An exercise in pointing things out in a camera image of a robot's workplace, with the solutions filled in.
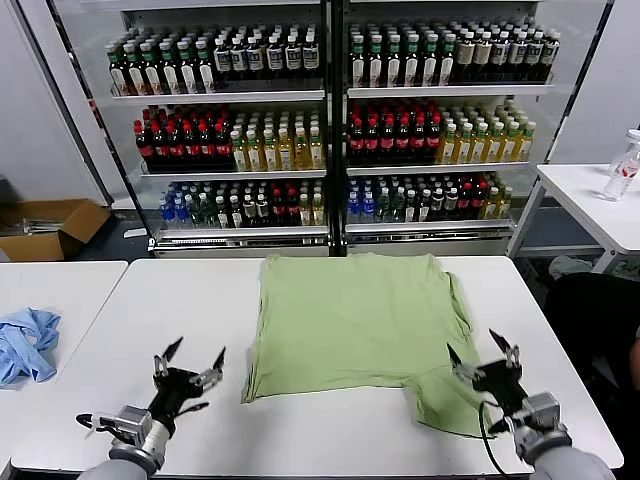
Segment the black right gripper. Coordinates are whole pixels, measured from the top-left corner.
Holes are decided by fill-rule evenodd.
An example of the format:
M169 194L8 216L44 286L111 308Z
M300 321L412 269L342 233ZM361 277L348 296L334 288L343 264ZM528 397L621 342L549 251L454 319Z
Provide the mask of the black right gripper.
M511 345L504 336L492 329L489 334L504 358L475 367L464 363L454 348L447 344L452 372L460 380L472 383L475 391L492 395L503 413L512 415L522 408L523 400L527 397L520 385L522 366L519 346Z

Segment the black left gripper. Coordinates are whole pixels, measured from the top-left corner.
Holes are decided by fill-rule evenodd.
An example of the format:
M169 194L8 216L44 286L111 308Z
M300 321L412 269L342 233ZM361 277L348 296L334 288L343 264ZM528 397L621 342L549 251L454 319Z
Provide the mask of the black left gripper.
M216 386L223 378L226 347L223 347L213 365L201 373L170 367L169 363L178 351L184 337L170 343L161 355L155 355L153 382L156 395L149 404L154 421L164 426L169 433L176 430L175 419L185 413L206 408L208 402L200 402L182 410L187 400L202 397L205 390Z

